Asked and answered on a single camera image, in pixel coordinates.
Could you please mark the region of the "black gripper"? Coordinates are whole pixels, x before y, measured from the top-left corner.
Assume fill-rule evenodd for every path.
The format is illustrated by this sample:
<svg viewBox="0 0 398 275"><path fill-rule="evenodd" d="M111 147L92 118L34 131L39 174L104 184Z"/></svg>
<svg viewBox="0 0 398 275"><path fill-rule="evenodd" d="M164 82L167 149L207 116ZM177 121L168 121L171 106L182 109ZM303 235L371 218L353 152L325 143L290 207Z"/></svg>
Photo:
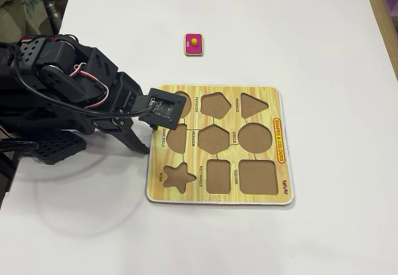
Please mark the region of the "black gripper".
<svg viewBox="0 0 398 275"><path fill-rule="evenodd" d="M133 104L142 95L141 87L125 72L118 72L109 89L107 100L95 108L97 111L110 113L133 112ZM149 148L137 137L131 129L131 118L99 118L91 120L103 133L116 133L116 138L133 152L148 154Z"/></svg>

